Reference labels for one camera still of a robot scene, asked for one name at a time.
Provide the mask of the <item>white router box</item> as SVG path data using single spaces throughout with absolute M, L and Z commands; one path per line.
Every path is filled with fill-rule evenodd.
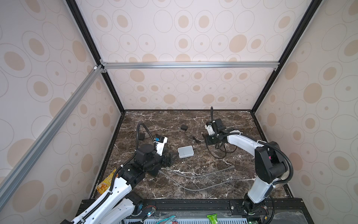
M 194 155 L 194 148 L 193 146 L 179 147 L 178 154 L 181 159 L 192 157 Z

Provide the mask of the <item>black network switch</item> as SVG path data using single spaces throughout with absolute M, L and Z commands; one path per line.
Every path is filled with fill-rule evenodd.
M 152 176 L 152 177 L 156 177 L 156 176 L 158 175 L 158 173 L 159 173 L 161 167 L 162 167 L 161 165 L 157 165 L 157 166 L 155 166 L 155 167 L 151 167 L 151 168 L 149 168 L 149 169 L 146 171 L 146 173 L 149 174 L 149 175 Z

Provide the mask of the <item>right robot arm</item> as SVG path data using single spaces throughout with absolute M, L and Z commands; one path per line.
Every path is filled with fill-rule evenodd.
M 203 135 L 207 149 L 214 145 L 227 155 L 230 152 L 226 144 L 231 144 L 254 157 L 256 179 L 245 194 L 242 205 L 247 214 L 253 215 L 277 185 L 286 184 L 292 179 L 293 164 L 276 142 L 256 140 L 239 130 L 226 128 L 221 119 L 214 119 L 212 107 L 210 115 L 211 120 L 205 124 L 208 134 Z

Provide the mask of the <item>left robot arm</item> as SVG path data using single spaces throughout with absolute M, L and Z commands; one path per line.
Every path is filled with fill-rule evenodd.
M 151 144 L 141 146 L 136 139 L 134 155 L 115 171 L 109 188 L 70 223 L 119 224 L 128 216 L 141 213 L 142 198 L 132 190 L 146 175 L 156 177 L 161 168 L 172 166 L 178 157 L 167 149 L 167 137 L 151 135 L 150 138 Z

